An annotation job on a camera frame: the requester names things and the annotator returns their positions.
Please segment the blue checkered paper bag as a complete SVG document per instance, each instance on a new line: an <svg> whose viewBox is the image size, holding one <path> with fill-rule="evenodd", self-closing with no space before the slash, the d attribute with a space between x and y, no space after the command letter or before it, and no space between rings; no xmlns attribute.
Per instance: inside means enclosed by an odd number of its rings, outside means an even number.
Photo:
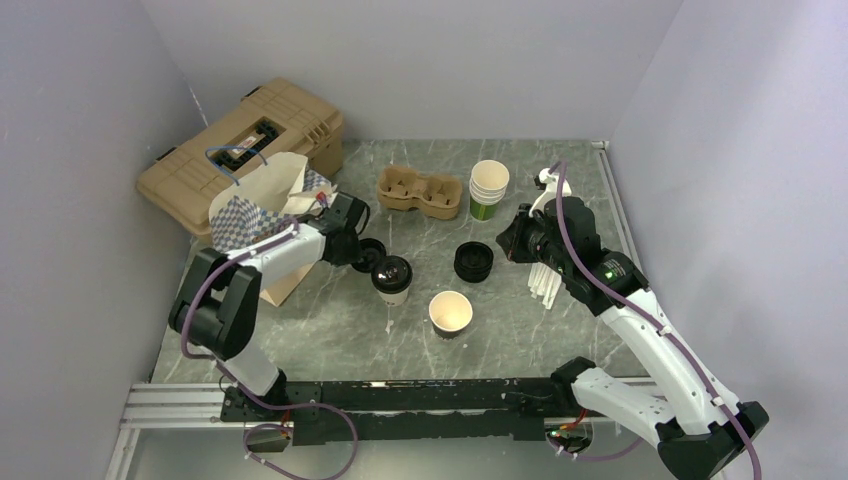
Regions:
<svg viewBox="0 0 848 480"><path fill-rule="evenodd" d="M333 185L309 169L306 156L273 154L212 200L212 246L260 271L260 297L279 306L325 248L325 237L299 217L318 214L334 197Z"/></svg>

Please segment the white paper coffee cup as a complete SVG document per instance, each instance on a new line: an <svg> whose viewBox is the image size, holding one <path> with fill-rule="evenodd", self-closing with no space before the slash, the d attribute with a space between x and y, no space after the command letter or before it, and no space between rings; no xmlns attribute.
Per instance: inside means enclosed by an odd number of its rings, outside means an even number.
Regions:
<svg viewBox="0 0 848 480"><path fill-rule="evenodd" d="M405 288L397 292L384 292L382 290L378 291L380 298L389 306L402 305L406 301L408 293L409 288Z"/></svg>

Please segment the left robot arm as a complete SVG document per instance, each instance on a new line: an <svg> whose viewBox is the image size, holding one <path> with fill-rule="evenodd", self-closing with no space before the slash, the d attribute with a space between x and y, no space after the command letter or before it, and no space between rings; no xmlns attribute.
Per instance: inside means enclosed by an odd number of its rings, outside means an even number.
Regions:
<svg viewBox="0 0 848 480"><path fill-rule="evenodd" d="M214 362L261 419L279 417L289 402L287 377L255 338L260 294L304 266L359 262L359 236L370 217L365 201L341 192L317 213L289 217L279 232L250 246L201 250L168 317L182 354Z"/></svg>

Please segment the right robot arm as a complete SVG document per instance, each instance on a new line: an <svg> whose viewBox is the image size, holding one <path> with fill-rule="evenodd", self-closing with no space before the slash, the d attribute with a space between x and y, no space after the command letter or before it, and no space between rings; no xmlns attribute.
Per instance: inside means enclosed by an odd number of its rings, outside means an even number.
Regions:
<svg viewBox="0 0 848 480"><path fill-rule="evenodd" d="M765 409L741 401L690 350L635 263L602 245L594 213L580 198L552 199L542 209L520 205L496 242L514 263L551 268L660 390L649 395L576 357L551 376L557 411L584 408L616 421L654 447L677 479L710 479L750 452L769 421Z"/></svg>

